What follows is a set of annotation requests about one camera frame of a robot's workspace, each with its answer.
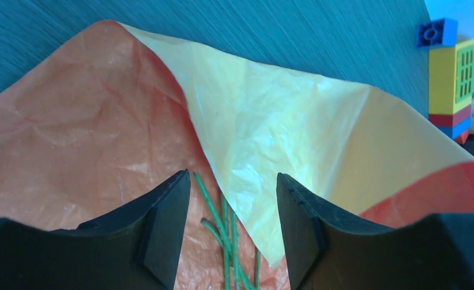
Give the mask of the orange flower bouquet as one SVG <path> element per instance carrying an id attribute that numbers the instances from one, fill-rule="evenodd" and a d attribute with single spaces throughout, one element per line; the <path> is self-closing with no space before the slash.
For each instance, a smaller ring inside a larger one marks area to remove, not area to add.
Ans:
<path id="1" fill-rule="evenodd" d="M 255 249 L 254 281 L 252 282 L 240 263 L 236 213 L 231 209 L 222 193 L 220 194 L 221 211 L 217 211 L 201 175 L 195 172 L 193 176 L 213 218 L 212 222 L 205 218 L 200 222 L 222 248 L 224 288 L 259 289 L 261 252 L 257 248 Z"/>

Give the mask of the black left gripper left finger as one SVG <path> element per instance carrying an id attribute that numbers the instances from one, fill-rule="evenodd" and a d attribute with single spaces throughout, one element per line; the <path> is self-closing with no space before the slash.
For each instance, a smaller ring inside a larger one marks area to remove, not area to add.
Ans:
<path id="1" fill-rule="evenodd" d="M 74 230 L 0 218 L 0 289 L 173 289 L 190 189 L 181 170 Z"/>

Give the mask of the orange toy piece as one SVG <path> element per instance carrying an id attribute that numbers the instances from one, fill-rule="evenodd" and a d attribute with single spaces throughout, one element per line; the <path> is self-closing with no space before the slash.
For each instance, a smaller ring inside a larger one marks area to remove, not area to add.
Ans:
<path id="1" fill-rule="evenodd" d="M 459 145 L 464 145 L 468 137 L 469 137 L 469 130 L 467 129 L 463 133 L 461 133 L 458 137 L 456 137 L 454 141 L 458 143 Z"/>

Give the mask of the orange yellow wrapping paper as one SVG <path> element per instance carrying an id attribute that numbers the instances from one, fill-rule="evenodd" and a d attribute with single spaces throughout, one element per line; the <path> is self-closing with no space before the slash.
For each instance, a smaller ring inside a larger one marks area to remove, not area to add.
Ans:
<path id="1" fill-rule="evenodd" d="M 75 228 L 183 169 L 238 209 L 248 274 L 265 250 L 261 289 L 290 287 L 278 172 L 393 227 L 474 212 L 474 157 L 403 100 L 115 21 L 0 94 L 0 217 Z"/>

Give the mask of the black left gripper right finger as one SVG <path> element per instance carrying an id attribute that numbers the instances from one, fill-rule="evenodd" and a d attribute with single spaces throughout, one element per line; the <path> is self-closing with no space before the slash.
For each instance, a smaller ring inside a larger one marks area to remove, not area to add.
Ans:
<path id="1" fill-rule="evenodd" d="M 283 173 L 277 202 L 292 289 L 474 289 L 474 214 L 391 228 Z"/>

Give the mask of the blue toy block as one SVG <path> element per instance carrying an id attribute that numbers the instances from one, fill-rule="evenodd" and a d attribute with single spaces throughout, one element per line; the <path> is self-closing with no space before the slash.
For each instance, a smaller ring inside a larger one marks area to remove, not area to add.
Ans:
<path id="1" fill-rule="evenodd" d="M 428 50 L 454 47 L 457 37 L 458 21 L 451 18 L 441 18 L 417 25 L 415 47 Z"/>

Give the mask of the yellow toy block house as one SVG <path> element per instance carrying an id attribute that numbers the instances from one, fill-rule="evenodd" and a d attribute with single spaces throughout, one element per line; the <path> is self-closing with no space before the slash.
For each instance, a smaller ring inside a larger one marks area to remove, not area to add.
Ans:
<path id="1" fill-rule="evenodd" d="M 469 130 L 474 85 L 474 39 L 429 51 L 429 121 L 454 140 Z"/>

